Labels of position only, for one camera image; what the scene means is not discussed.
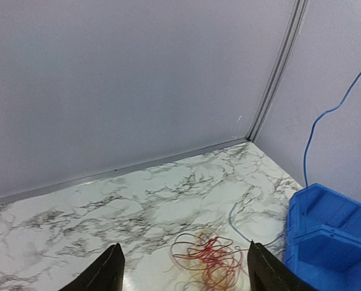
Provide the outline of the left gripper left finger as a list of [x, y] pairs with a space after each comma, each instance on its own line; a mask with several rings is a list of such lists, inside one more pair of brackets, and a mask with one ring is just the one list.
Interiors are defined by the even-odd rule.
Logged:
[[65, 286], [65, 291], [123, 289], [125, 257], [119, 243], [109, 246], [88, 268]]

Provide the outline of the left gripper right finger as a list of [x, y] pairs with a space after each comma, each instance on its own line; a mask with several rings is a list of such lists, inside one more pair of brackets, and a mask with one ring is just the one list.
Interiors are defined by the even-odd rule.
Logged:
[[251, 291], [310, 291], [316, 290], [304, 282], [263, 244], [251, 241], [248, 254], [248, 271]]

